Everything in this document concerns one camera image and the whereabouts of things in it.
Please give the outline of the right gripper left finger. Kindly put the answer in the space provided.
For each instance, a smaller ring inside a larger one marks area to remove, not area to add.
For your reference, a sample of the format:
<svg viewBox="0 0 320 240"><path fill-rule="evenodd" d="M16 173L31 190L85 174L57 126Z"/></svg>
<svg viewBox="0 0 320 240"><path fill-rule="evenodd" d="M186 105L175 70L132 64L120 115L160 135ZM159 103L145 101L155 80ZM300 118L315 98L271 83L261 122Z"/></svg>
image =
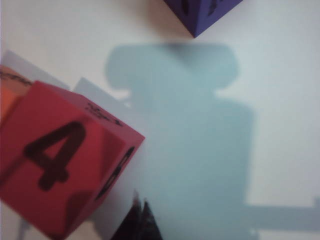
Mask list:
<svg viewBox="0 0 320 240"><path fill-rule="evenodd" d="M133 192L132 205L127 215L113 235L114 240L137 240L142 218L142 203L139 193Z"/></svg>

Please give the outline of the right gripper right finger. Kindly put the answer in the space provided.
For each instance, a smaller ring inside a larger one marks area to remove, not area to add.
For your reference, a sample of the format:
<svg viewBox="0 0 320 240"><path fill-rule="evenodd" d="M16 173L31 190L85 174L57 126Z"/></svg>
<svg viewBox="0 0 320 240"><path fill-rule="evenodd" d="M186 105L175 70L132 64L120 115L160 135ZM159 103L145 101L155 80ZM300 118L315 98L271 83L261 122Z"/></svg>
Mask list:
<svg viewBox="0 0 320 240"><path fill-rule="evenodd" d="M156 219L147 200L144 201L139 225L140 240L163 240Z"/></svg>

